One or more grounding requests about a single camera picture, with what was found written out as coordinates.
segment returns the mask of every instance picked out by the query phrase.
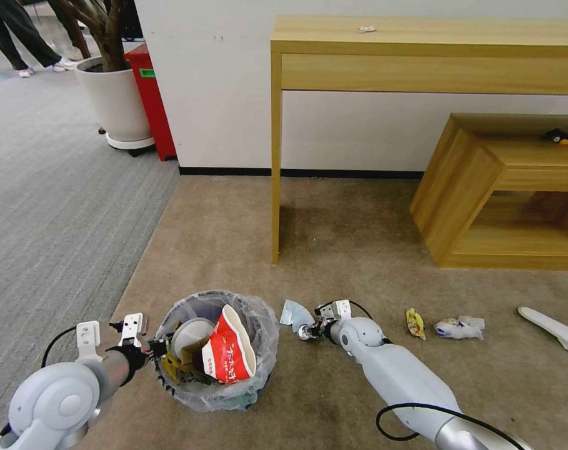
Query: red trash bin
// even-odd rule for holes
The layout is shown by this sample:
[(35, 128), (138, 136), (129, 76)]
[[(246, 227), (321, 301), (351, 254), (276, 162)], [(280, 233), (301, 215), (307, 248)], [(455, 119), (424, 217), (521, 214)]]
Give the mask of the red trash bin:
[(151, 57), (148, 54), (146, 44), (142, 44), (131, 52), (126, 53), (126, 59), (129, 61), (134, 71), (136, 85), (142, 97), (142, 104), (151, 126), (154, 144), (157, 147), (159, 159), (165, 161), (169, 157), (177, 157), (176, 147), (173, 145), (171, 130), (167, 122), (167, 115), (163, 107), (161, 93), (157, 79), (154, 77), (154, 69), (152, 68)]

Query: black baseboard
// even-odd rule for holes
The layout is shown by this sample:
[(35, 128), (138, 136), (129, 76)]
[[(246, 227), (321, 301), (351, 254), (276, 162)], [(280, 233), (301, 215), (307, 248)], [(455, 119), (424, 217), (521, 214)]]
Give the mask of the black baseboard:
[[(271, 176), (271, 169), (242, 167), (180, 167), (180, 175), (237, 175)], [(297, 178), (372, 178), (372, 179), (421, 179), (419, 171), (356, 171), (319, 169), (282, 169), (283, 177)]]

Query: white wall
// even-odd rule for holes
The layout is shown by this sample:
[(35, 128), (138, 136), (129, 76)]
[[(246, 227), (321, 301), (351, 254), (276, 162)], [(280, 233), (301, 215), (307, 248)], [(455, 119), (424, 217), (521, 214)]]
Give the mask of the white wall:
[[(179, 164), (266, 168), (278, 14), (568, 18), (568, 0), (136, 0)], [(568, 113), (568, 97), (287, 92), (282, 166), (424, 170), (450, 112)]]

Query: wooden cabinet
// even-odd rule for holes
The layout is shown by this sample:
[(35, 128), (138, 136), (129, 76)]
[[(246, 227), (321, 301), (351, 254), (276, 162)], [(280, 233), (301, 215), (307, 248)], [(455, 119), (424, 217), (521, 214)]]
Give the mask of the wooden cabinet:
[(411, 204), (443, 267), (568, 270), (568, 116), (452, 114)]

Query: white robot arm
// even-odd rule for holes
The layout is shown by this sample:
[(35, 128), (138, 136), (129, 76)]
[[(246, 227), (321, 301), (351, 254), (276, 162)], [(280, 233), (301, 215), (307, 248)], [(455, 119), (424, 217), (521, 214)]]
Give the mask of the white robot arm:
[[(532, 450), (516, 438), (461, 413), (450, 388), (406, 348), (394, 345), (366, 317), (351, 317), (348, 300), (319, 308), (319, 321), (298, 330), (301, 339), (325, 336), (361, 364), (367, 380), (411, 430), (440, 450)], [(35, 372), (15, 392), (0, 450), (65, 450), (79, 443), (99, 408), (150, 358), (167, 353), (166, 341), (145, 342), (142, 314), (122, 323), (119, 344), (97, 354), (98, 322), (77, 325), (79, 358)]]
[(408, 440), (417, 436), (394, 438), (381, 429), (380, 416), (393, 410), (409, 429), (440, 450), (532, 450), (523, 441), (463, 415), (446, 383), (405, 347), (391, 343), (373, 320), (351, 317), (348, 300), (331, 302), (316, 312), (317, 324), (299, 328), (299, 337), (325, 336), (362, 366), (371, 386), (390, 405), (377, 418), (378, 428), (387, 437)]
[(0, 433), (0, 450), (65, 450), (86, 435), (100, 407), (149, 358), (167, 353), (164, 341), (146, 342), (143, 314), (128, 314), (119, 344), (97, 354), (99, 323), (77, 325), (79, 358), (44, 367), (17, 389), (9, 406), (9, 424)]

